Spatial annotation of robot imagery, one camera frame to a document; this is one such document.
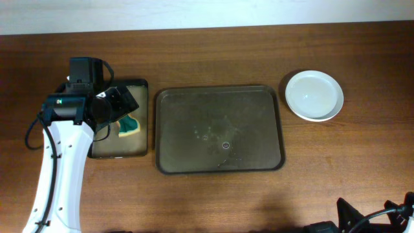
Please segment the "white plate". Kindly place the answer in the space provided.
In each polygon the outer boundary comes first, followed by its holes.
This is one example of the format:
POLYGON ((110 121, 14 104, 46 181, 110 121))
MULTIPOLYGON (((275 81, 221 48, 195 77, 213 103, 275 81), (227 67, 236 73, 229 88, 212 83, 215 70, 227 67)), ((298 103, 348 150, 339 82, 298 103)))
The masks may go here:
POLYGON ((288 102, 292 112, 298 117, 311 122, 323 122, 334 118, 343 107, 344 99, 308 99, 294 98, 288 102))

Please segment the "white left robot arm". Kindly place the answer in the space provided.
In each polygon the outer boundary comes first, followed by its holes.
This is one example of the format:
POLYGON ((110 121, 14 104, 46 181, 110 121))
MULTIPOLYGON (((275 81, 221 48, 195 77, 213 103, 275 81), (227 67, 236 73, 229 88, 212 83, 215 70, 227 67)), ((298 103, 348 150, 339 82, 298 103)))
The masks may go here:
POLYGON ((43 128, 43 160, 24 232, 80 232, 83 172, 95 135, 111 124, 123 137, 140 131, 131 116, 139 104, 126 86, 104 80, 105 69, 114 73, 99 58, 71 58, 67 82, 48 95, 36 115, 43 128))

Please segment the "pale green plate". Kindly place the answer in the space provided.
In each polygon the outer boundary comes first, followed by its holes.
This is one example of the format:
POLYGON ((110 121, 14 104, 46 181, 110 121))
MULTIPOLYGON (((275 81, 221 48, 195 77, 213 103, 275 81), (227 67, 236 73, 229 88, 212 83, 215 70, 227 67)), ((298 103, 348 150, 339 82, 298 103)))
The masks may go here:
POLYGON ((294 98, 344 99, 344 94, 339 83, 330 75, 321 71, 302 71, 295 74, 285 88, 285 100, 288 102, 294 98))

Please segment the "green yellow sponge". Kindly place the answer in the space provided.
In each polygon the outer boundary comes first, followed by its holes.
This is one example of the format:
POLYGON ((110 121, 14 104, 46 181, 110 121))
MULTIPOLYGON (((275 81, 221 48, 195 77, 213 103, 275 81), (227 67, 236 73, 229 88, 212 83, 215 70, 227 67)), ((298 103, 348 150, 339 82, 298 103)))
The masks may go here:
POLYGON ((116 123, 119 127, 119 137, 128 137, 141 131, 140 122, 131 114, 124 116, 116 123))

